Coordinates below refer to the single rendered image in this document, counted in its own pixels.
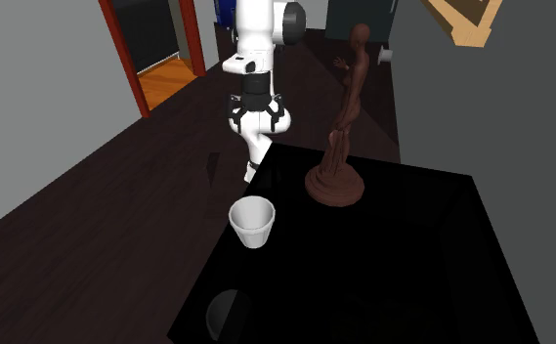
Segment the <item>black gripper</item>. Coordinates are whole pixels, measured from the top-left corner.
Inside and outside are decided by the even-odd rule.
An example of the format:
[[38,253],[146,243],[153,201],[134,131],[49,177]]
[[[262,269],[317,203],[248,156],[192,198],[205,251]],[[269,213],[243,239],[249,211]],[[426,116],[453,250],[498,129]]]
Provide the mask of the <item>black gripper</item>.
[[227,97],[227,117],[241,132],[241,119],[248,111],[263,111],[263,132],[286,131],[286,108],[282,94],[271,96],[271,75],[250,73],[242,77],[241,96]]

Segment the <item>brown woman statue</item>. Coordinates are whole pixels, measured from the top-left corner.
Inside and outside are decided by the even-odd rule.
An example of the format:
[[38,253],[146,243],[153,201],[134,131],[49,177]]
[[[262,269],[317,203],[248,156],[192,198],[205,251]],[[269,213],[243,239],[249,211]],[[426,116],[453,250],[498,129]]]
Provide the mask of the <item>brown woman statue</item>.
[[369,36],[367,24],[354,25],[349,34],[349,46],[355,53],[355,60],[347,64],[336,57],[333,61],[335,66],[346,71],[341,109],[331,124],[320,164],[305,177],[309,196],[332,207],[352,205],[364,193],[364,180],[346,160],[350,152],[351,127],[361,113],[361,91],[369,68],[369,56],[365,51]]

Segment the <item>white ribbed cup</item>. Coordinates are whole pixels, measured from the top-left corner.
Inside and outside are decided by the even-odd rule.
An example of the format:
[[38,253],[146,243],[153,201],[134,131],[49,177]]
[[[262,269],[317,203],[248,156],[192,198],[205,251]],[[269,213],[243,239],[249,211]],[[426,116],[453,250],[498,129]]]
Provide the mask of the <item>white ribbed cup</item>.
[[228,216],[242,244],[256,249],[267,242],[276,219],[276,209],[268,199],[249,195],[234,202]]

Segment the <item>dark teal door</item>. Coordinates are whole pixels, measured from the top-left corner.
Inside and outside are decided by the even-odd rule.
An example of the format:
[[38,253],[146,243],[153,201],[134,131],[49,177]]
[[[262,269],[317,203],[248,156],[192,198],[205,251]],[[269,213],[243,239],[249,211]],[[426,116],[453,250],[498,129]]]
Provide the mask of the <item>dark teal door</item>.
[[388,42],[400,0],[329,0],[325,37],[347,40],[358,23],[369,27],[369,42]]

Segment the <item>black table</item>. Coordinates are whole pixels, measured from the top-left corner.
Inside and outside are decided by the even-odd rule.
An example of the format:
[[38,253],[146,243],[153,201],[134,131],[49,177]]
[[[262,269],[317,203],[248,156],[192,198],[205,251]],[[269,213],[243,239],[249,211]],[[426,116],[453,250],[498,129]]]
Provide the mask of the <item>black table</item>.
[[348,207],[305,189],[317,150],[274,144],[247,187],[277,211],[249,249],[225,228],[168,331],[217,344],[205,315],[220,292],[252,300],[249,344],[539,344],[473,179],[362,157]]

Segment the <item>black round bowl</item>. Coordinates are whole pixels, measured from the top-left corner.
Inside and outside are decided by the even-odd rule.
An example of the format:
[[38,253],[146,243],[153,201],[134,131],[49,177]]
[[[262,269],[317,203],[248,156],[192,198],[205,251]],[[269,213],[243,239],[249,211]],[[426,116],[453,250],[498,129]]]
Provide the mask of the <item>black round bowl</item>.
[[205,322],[208,334],[217,344],[249,344],[253,304],[243,291],[228,289],[209,303]]

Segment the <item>red door frame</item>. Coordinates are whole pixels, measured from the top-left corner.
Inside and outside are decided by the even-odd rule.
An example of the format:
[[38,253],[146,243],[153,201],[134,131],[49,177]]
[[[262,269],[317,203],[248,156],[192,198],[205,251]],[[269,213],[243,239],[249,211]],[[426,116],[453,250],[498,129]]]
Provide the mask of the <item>red door frame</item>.
[[[119,59],[123,65],[124,72],[140,110],[140,114],[143,118],[149,118],[150,108],[139,77],[137,76],[133,60],[112,4],[112,0],[98,0],[98,3],[107,22],[107,28],[114,42]],[[204,55],[201,46],[200,31],[198,28],[194,1],[178,0],[178,6],[181,10],[185,36],[191,56],[192,73],[197,77],[203,77],[207,74],[207,68],[203,59]]]

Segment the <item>wooden picture frame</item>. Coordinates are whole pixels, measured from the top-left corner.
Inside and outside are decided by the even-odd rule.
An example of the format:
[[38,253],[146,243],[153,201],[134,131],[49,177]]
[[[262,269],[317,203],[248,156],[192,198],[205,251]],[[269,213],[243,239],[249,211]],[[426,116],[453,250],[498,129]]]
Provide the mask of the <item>wooden picture frame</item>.
[[503,0],[420,0],[455,46],[484,48]]

